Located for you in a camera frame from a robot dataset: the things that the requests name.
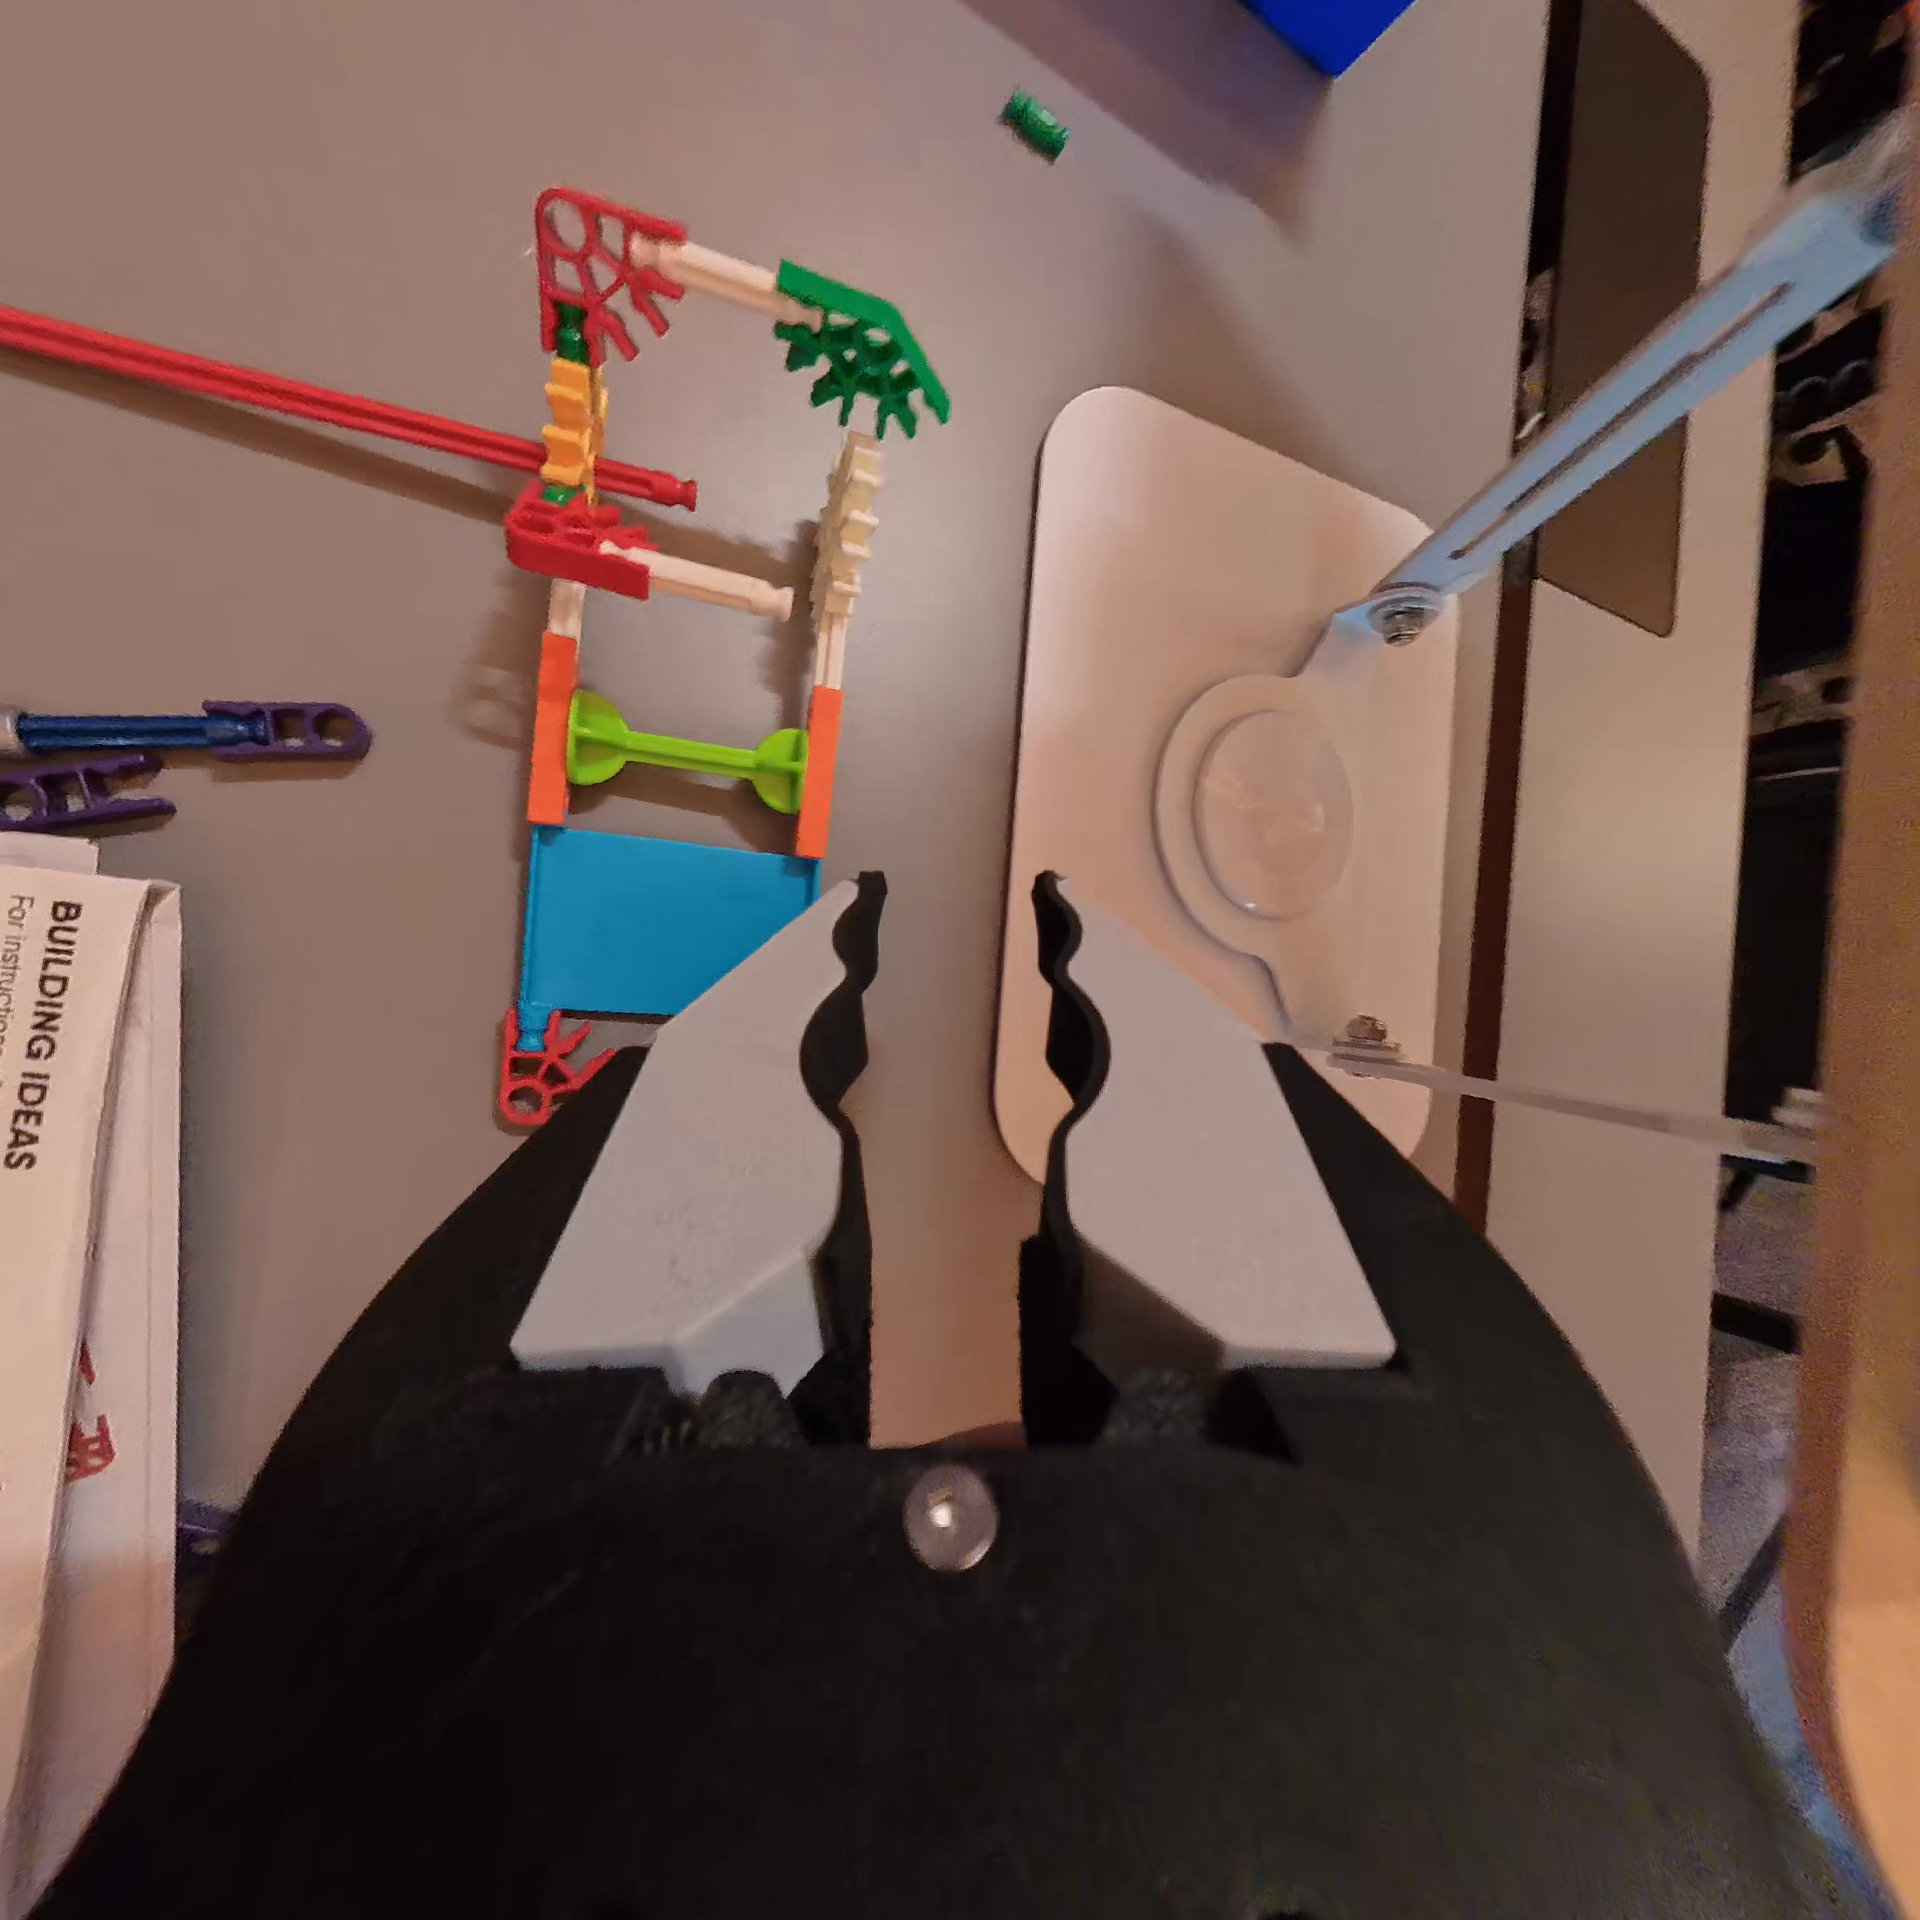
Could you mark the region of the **blue rod cross toy assembly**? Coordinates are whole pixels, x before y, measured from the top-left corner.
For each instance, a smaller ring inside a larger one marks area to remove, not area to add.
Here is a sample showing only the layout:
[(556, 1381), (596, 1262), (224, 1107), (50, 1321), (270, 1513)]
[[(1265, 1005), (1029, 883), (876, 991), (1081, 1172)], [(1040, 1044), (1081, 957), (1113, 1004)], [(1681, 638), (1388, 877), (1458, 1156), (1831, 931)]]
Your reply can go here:
[(1, 708), (1, 758), (60, 755), (196, 753), (215, 762), (359, 762), (367, 723), (340, 705), (204, 702), (178, 713), (48, 713)]

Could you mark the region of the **white instruction leaflet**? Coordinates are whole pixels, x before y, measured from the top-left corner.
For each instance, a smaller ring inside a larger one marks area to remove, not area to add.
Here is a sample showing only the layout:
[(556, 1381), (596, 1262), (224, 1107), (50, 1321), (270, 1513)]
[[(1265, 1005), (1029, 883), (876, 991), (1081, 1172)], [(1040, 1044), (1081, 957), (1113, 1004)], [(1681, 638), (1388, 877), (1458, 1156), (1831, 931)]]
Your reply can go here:
[[(95, 874), (53, 853), (4, 869)], [(4, 1676), (4, 1916), (70, 1855), (175, 1653), (182, 927), (150, 890), (103, 1115), (80, 1370), (31, 1667)]]

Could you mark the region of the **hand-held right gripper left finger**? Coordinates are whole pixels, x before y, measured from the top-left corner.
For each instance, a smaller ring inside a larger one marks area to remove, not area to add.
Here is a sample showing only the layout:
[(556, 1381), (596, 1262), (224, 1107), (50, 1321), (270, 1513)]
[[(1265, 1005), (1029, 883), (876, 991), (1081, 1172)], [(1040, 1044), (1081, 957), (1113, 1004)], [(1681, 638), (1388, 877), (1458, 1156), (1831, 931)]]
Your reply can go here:
[(886, 879), (833, 885), (646, 1050), (513, 1335), (522, 1370), (769, 1379), (817, 1444), (871, 1441), (873, 1235), (848, 1093)]

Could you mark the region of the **blue plastic bin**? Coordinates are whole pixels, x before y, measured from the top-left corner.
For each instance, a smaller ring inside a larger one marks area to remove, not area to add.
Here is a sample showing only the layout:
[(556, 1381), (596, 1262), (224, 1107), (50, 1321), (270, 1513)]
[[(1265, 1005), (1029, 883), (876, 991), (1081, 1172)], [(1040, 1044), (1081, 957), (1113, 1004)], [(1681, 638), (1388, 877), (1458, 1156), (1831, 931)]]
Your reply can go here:
[(1244, 3), (1253, 19), (1269, 27), (1298, 59), (1334, 81), (1384, 37), (1409, 0), (1253, 0)]

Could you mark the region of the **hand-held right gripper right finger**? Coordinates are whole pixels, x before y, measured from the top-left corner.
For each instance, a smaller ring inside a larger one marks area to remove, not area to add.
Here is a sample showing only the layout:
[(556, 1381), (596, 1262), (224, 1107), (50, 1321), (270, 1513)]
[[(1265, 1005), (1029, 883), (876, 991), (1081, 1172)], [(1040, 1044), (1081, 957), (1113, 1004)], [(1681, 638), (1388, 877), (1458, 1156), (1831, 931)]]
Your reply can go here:
[(1018, 1255), (1033, 1449), (1287, 1449), (1269, 1373), (1397, 1340), (1253, 1027), (1124, 918), (1033, 887), (1044, 1063), (1066, 1093)]

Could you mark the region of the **green toy connector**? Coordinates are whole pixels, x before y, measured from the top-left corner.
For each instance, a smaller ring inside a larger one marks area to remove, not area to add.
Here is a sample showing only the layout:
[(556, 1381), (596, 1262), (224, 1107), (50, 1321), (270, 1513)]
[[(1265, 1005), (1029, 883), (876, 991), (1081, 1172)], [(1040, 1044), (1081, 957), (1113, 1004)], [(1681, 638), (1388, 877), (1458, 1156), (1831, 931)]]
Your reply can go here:
[(913, 439), (921, 414), (946, 425), (949, 390), (903, 314), (879, 295), (783, 261), (774, 276), (774, 335), (788, 372), (809, 372), (807, 401), (849, 425), (868, 401), (882, 439), (898, 428)]

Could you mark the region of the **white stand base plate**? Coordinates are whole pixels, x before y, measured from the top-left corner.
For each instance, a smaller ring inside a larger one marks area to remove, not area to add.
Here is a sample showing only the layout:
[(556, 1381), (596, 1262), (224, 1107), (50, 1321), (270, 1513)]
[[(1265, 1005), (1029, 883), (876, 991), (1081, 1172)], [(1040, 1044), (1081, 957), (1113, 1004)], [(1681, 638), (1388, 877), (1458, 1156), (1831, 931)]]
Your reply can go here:
[[(1033, 911), (1057, 874), (1260, 1041), (1378, 1019), (1414, 1066), (1438, 1027), (1456, 606), (1384, 645), (1336, 629), (1426, 537), (1384, 498), (1126, 389), (1081, 393), (1040, 452), (993, 1115), (1036, 1182), (1066, 1093), (1044, 1063)], [(1304, 713), (1353, 793), (1350, 862), (1314, 911), (1254, 918), (1210, 883), (1193, 782), (1240, 713)]]

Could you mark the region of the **long red toy rod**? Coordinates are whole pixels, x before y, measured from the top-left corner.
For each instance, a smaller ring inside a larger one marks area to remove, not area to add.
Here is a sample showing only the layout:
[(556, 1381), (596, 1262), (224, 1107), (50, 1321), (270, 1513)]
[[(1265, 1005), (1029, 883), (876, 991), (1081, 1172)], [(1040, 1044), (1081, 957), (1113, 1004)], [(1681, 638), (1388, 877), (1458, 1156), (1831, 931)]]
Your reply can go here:
[(288, 375), (240, 367), (191, 353), (141, 342), (15, 306), (1, 309), (1, 348), (64, 367), (240, 404), (268, 417), (338, 425), (354, 434), (441, 450), (517, 473), (540, 473), (543, 443), (413, 407), (334, 390)]

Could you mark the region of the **colourful toy construction frame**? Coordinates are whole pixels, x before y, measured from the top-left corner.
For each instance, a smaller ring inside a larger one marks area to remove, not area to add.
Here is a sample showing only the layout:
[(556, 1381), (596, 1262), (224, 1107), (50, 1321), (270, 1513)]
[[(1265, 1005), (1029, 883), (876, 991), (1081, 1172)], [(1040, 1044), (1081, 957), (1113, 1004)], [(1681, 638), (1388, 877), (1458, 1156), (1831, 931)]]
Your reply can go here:
[[(830, 846), (845, 706), (848, 631), (877, 532), (885, 482), (873, 404), (861, 401), (826, 473), (807, 615), (812, 661), (800, 726), (751, 748), (642, 732), (588, 687), (584, 609), (596, 591), (644, 603), (791, 617), (794, 595), (762, 578), (663, 550), (624, 518), (606, 455), (610, 353), (634, 357), (624, 302), (664, 333), (669, 302), (718, 298), (774, 332), (777, 270), (687, 238), (682, 223), (583, 189), (551, 185), (534, 203), (546, 460), (503, 518), (509, 565), (546, 582), (522, 815), (518, 986), (503, 1019), (496, 1111), (536, 1126), (607, 1061), (580, 1058), (590, 1022), (681, 1015), (785, 924), (809, 910)], [(633, 770), (735, 785), (791, 826), (777, 853), (712, 847), (568, 818), (584, 789)]]

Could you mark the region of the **clear round disc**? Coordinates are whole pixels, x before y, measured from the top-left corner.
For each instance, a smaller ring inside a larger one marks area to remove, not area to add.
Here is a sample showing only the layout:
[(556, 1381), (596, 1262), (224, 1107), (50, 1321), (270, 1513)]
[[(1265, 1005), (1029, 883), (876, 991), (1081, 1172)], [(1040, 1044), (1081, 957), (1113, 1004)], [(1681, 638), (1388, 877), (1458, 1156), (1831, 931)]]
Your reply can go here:
[(1193, 827), (1214, 887), (1244, 915), (1296, 921), (1332, 897), (1353, 854), (1353, 789), (1301, 711), (1230, 719), (1193, 782)]

